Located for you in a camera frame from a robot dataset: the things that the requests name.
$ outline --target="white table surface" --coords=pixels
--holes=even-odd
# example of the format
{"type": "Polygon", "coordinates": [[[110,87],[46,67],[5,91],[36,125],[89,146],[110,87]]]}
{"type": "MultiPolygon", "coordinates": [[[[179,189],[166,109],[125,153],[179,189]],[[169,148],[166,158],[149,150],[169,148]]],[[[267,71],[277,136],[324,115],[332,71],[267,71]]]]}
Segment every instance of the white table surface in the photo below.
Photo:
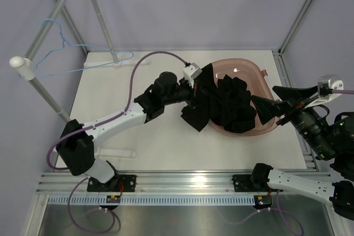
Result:
{"type": "MultiPolygon", "coordinates": [[[[148,52],[136,52],[140,59],[148,52]]],[[[176,51],[188,62],[203,67],[213,61],[241,57],[266,69],[266,81],[272,88],[281,85],[271,51],[176,51]]],[[[133,99],[154,82],[161,72],[171,71],[182,77],[184,65],[168,55],[154,55],[151,64],[136,72],[133,99]]],[[[89,53],[86,62],[110,61],[109,53],[89,53]]],[[[126,105],[132,66],[101,67],[83,72],[71,118],[88,122],[118,111],[126,105]]],[[[165,108],[157,119],[131,128],[106,141],[101,148],[133,150],[135,158],[103,157],[118,170],[245,170],[257,162],[280,169],[306,169],[295,129],[291,124],[277,127],[255,137],[230,137],[207,125],[202,132],[189,126],[181,117],[185,103],[165,108]]]]}

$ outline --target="metal sheet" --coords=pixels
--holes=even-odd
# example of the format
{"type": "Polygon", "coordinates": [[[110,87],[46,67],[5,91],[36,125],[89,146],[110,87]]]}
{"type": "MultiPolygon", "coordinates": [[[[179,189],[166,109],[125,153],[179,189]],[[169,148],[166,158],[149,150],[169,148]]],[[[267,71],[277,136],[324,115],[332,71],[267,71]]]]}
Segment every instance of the metal sheet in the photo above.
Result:
{"type": "Polygon", "coordinates": [[[288,47],[288,45],[290,44],[291,40],[295,36],[297,30],[299,29],[299,26],[300,26],[301,22],[305,18],[305,15],[307,14],[307,11],[311,7],[311,4],[312,4],[313,1],[314,0],[306,0],[304,5],[301,7],[301,10],[299,11],[299,14],[296,16],[296,19],[295,19],[293,25],[291,26],[290,31],[287,34],[287,37],[285,38],[285,40],[283,41],[283,44],[280,47],[279,51],[280,51],[281,55],[284,54],[286,48],[288,47]]]}
{"type": "MultiPolygon", "coordinates": [[[[327,222],[328,217],[322,204],[302,196],[287,195],[280,197],[280,205],[300,220],[305,228],[306,235],[334,235],[327,222]]],[[[86,229],[97,231],[110,226],[111,217],[108,214],[103,214],[103,212],[93,212],[82,216],[83,213],[91,209],[91,206],[73,206],[72,213],[86,229]]],[[[114,227],[114,230],[106,235],[292,235],[277,212],[256,214],[241,225],[231,224],[243,220],[254,211],[252,207],[248,206],[120,206],[114,212],[119,216],[122,228],[119,234],[117,233],[118,227],[114,227]]],[[[296,223],[290,218],[288,221],[291,227],[299,233],[296,223]]],[[[71,224],[66,206],[49,205],[39,235],[82,236],[89,234],[79,231],[71,224]]]]}

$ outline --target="black cloth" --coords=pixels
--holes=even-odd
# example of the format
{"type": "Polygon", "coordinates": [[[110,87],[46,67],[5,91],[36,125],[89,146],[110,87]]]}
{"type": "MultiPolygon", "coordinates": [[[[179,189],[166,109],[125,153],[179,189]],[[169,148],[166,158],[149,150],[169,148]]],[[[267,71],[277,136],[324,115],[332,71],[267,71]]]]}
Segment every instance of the black cloth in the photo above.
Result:
{"type": "Polygon", "coordinates": [[[181,115],[192,127],[201,131],[209,119],[232,133],[244,133],[256,126],[257,112],[250,105],[251,93],[243,80],[225,75],[216,86],[212,64],[209,64],[203,67],[195,82],[196,96],[181,115]]]}

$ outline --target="plastic tub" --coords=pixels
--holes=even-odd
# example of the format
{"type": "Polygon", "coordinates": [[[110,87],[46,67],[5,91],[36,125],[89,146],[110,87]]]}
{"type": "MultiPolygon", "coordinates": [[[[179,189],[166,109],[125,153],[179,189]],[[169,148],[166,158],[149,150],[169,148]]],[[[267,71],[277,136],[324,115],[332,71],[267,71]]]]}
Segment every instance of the plastic tub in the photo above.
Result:
{"type": "MultiPolygon", "coordinates": [[[[223,79],[225,75],[229,75],[231,78],[238,77],[247,83],[247,89],[251,92],[252,95],[274,100],[266,80],[264,79],[265,76],[268,76],[267,71],[261,71],[255,63],[243,58],[229,58],[215,61],[212,63],[212,66],[214,69],[214,81],[216,85],[217,80],[223,79]]],[[[213,128],[223,134],[234,136],[252,136],[261,135],[274,130],[277,127],[275,122],[278,119],[279,118],[273,118],[267,124],[262,125],[257,115],[256,127],[242,134],[228,132],[221,126],[213,123],[211,120],[209,123],[213,128]]]]}

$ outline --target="white wall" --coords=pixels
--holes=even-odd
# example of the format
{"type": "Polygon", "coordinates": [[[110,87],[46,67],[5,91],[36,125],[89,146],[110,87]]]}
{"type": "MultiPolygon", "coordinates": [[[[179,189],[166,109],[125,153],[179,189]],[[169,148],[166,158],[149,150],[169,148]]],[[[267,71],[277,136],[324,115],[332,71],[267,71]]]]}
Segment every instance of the white wall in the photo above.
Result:
{"type": "MultiPolygon", "coordinates": [[[[354,0],[315,0],[284,60],[296,86],[313,86],[321,75],[339,74],[344,87],[354,90],[354,0]]],[[[336,114],[354,111],[354,96],[340,96],[327,106],[331,124],[336,114]]],[[[340,180],[329,163],[321,162],[321,169],[340,180]]],[[[350,228],[353,232],[354,222],[350,228]]]]}
{"type": "MultiPolygon", "coordinates": [[[[0,0],[0,231],[22,235],[31,199],[40,173],[47,170],[45,154],[61,133],[63,122],[32,87],[9,67],[12,56],[23,56],[37,34],[53,0],[0,0]]],[[[73,41],[64,27],[64,34],[73,41]]],[[[34,62],[61,45],[53,28],[34,62]]],[[[57,52],[37,73],[46,74],[82,66],[78,48],[57,52]]],[[[40,81],[70,111],[79,74],[42,78],[40,81]]]]}
{"type": "MultiPolygon", "coordinates": [[[[98,0],[119,49],[278,48],[305,0],[98,0]]],[[[69,0],[82,36],[105,45],[90,0],[69,0]]]]}

